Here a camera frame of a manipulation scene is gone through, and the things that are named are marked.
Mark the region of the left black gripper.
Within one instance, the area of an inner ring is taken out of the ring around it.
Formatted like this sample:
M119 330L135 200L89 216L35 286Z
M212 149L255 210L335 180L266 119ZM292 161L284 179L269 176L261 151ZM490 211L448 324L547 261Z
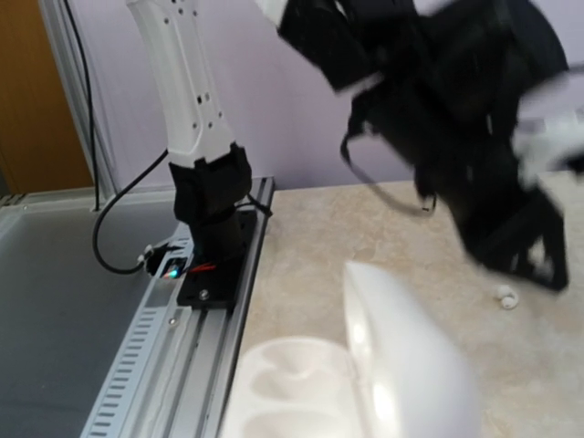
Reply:
M417 189L446 204L474 261L552 292L566 289L564 217L540 188L521 187L510 139L489 118L425 118L411 144Z

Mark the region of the white earbud charging case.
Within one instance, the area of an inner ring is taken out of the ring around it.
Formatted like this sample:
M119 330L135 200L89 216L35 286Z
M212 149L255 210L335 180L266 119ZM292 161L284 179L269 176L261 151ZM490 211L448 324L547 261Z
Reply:
M272 339L239 360L224 437L478 437L475 376L390 272L344 268L345 346Z

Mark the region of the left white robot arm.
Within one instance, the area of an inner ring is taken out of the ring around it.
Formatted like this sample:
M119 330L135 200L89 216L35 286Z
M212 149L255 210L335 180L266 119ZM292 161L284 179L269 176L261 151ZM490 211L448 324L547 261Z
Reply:
M174 212L198 266L244 250L236 204L251 167L224 119L194 1L128 4L151 56L168 135ZM423 205L444 203L480 266L552 291L567 287L561 212L519 180L512 149L521 98L568 71L558 37L529 1L450 1L430 14L411 1L262 1L278 36L336 91L379 81L352 101L344 141L373 133L414 171Z

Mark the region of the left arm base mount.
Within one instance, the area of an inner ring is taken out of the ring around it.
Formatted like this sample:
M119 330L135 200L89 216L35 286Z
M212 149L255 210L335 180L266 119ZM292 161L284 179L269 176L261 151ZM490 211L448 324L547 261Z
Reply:
M226 221L222 243L233 243L225 255L205 260L196 256L183 278L176 304L192 310L231 312L244 295L251 269L258 259L255 242L259 231L255 210L236 211Z

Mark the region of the front aluminium rail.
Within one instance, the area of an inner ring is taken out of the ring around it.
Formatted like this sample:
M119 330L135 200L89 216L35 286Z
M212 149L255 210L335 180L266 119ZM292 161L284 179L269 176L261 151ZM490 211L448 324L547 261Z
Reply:
M215 437L267 220L227 308L181 307L162 271L115 276L91 251L87 193L1 208L1 434Z

